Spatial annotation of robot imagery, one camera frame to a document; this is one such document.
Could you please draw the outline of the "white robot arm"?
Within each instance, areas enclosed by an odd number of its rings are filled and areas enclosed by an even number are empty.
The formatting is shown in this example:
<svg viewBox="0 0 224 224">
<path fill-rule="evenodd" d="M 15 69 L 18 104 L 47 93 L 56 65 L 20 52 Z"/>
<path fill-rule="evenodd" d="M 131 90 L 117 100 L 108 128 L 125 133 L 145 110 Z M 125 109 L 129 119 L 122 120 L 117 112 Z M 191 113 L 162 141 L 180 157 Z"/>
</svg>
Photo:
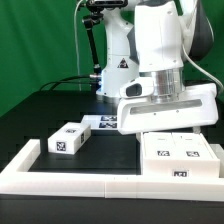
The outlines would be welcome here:
<svg viewBox="0 0 224 224">
<path fill-rule="evenodd" d="M 107 64 L 99 69 L 102 100 L 116 102 L 122 134 L 211 125 L 218 120 L 213 83 L 186 86 L 186 61 L 203 58 L 214 41 L 201 0 L 87 0 L 95 24 L 105 22 Z"/>
</svg>

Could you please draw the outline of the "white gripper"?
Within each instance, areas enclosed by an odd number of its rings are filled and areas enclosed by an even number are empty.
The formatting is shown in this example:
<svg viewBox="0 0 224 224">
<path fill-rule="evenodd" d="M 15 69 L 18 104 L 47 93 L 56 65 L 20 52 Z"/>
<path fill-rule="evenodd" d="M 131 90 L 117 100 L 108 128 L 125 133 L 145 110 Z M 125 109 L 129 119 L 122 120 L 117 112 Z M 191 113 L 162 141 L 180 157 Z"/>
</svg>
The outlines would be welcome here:
<svg viewBox="0 0 224 224">
<path fill-rule="evenodd" d="M 151 103 L 149 97 L 122 99 L 117 129 L 125 134 L 213 125 L 218 120 L 214 83 L 187 86 L 176 101 Z"/>
</svg>

